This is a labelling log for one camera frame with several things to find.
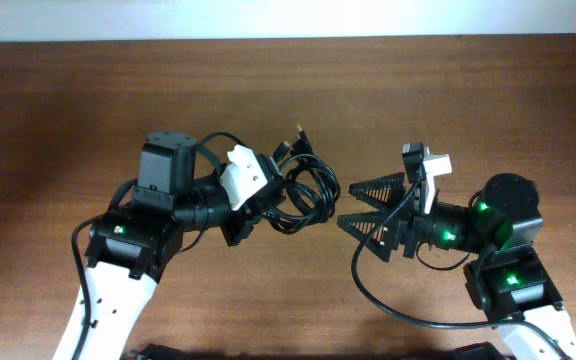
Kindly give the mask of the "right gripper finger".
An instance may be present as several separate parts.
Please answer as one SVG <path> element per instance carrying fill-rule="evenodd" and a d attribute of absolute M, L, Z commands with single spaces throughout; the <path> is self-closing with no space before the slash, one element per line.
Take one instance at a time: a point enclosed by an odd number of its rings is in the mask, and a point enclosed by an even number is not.
<path fill-rule="evenodd" d="M 404 179 L 405 174 L 398 172 L 353 183 L 349 186 L 349 193 L 377 210 L 392 209 L 405 195 Z"/>
<path fill-rule="evenodd" d="M 381 225 L 385 218 L 385 212 L 341 215 L 337 219 L 337 225 L 359 242 L 371 234 L 371 239 L 366 244 L 367 249 L 381 261 L 388 263 L 392 252 L 399 246 L 403 225 L 397 218 Z"/>

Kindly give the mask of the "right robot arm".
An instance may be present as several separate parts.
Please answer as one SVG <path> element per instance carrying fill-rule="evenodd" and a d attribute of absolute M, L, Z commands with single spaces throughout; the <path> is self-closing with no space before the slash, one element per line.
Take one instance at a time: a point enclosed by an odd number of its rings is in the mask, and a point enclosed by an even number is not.
<path fill-rule="evenodd" d="M 536 184 L 515 173 L 492 176 L 465 206 L 441 202 L 436 179 L 452 171 L 449 155 L 423 143 L 402 148 L 404 171 L 350 185 L 372 211 L 339 216 L 337 225 L 358 241 L 351 275 L 362 295 L 388 315 L 438 330 L 497 330 L 517 359 L 576 359 L 576 335 L 563 298 L 537 252 L 544 224 Z M 422 246 L 474 255 L 463 259 L 465 287 L 479 322 L 423 320 L 398 311 L 362 283 L 364 250 L 388 262 L 398 248 L 415 258 Z"/>

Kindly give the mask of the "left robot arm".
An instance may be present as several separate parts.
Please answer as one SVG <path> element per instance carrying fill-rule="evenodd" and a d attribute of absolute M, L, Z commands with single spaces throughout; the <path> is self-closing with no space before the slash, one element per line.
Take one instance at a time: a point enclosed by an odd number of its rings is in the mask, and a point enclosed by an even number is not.
<path fill-rule="evenodd" d="M 184 234 L 218 228 L 239 245 L 281 202 L 278 162 L 289 149 L 282 143 L 268 156 L 237 140 L 221 162 L 203 140 L 149 134 L 137 177 L 83 223 L 89 244 L 73 251 L 80 290 L 55 358 L 119 358 L 168 262 L 185 251 Z"/>

